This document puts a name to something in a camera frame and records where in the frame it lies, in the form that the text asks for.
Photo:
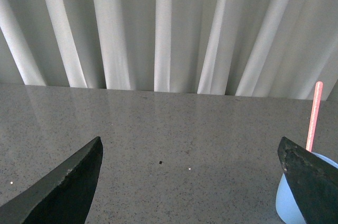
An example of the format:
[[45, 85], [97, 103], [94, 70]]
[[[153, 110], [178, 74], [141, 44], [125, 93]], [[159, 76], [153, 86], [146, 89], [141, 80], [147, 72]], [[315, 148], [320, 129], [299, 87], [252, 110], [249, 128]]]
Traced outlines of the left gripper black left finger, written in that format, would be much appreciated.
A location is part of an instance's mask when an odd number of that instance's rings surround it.
[[1, 206], [1, 223], [85, 223], [103, 157], [100, 137]]

